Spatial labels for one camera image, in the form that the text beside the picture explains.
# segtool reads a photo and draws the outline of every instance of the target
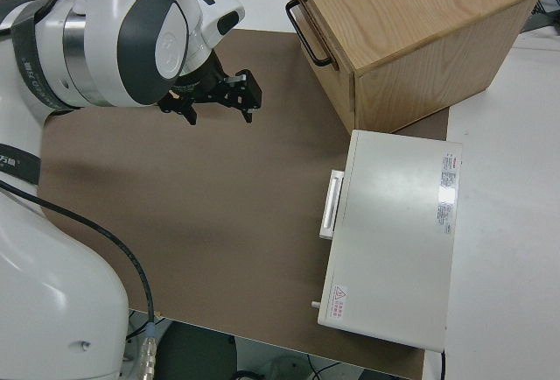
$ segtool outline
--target printed label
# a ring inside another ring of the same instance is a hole
[[[445,154],[441,165],[439,192],[437,195],[437,226],[440,231],[450,234],[455,217],[455,196],[457,194],[457,157],[451,152]]]
[[[331,294],[331,308],[328,316],[330,319],[342,320],[344,317],[344,305],[347,300],[347,288],[342,285],[335,285]]]
[[[16,166],[16,160],[14,158],[6,157],[5,155],[0,155],[0,165],[11,165]]]

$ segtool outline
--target brown board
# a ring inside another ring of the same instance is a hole
[[[422,350],[320,326],[311,307],[330,248],[319,238],[330,171],[344,170],[350,137],[297,36],[235,31],[217,53],[226,72],[251,69],[262,87],[252,124],[215,104],[196,107],[196,126],[156,107],[54,117],[40,196],[124,240],[165,317],[420,379]],[[446,115],[434,122],[411,134],[445,136]],[[115,246],[48,217],[105,258],[130,307],[145,309],[140,281]]]

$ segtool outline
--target metal handle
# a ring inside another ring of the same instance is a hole
[[[299,39],[301,40],[302,44],[305,47],[305,50],[307,51],[307,53],[309,54],[309,57],[311,58],[311,60],[313,61],[313,63],[315,65],[317,65],[318,67],[326,67],[327,65],[330,65],[333,63],[333,58],[331,57],[327,57],[325,59],[319,59],[315,53],[313,52],[311,46],[309,46],[309,42],[307,41],[307,39],[305,38],[304,34],[302,33],[301,29],[299,28],[298,23],[296,22],[296,19],[294,18],[294,16],[291,14],[291,9],[294,6],[298,6],[300,5],[299,0],[291,0],[286,4],[286,14],[288,14],[288,19],[290,20],[291,24],[294,26],[294,29],[296,30],[297,35],[299,36]]]

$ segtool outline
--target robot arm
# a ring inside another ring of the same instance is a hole
[[[228,79],[213,51],[243,17],[237,0],[60,0],[37,28],[36,41],[14,28],[22,23],[11,26],[14,46],[37,46],[37,60],[17,48],[16,60],[31,90],[28,68],[45,76],[49,103],[136,107],[165,99],[163,111],[178,111],[194,124],[194,102],[234,106],[248,121],[260,108],[251,73]],[[172,88],[179,102],[170,101]]]
[[[114,380],[123,356],[122,283],[17,194],[37,194],[46,117],[158,103],[194,124],[194,103],[218,102],[250,122],[261,90],[213,50],[243,15],[236,0],[0,0],[0,378]]]

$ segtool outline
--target wooden box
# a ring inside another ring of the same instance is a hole
[[[346,128],[393,132],[486,89],[536,1],[290,0],[286,11]]]

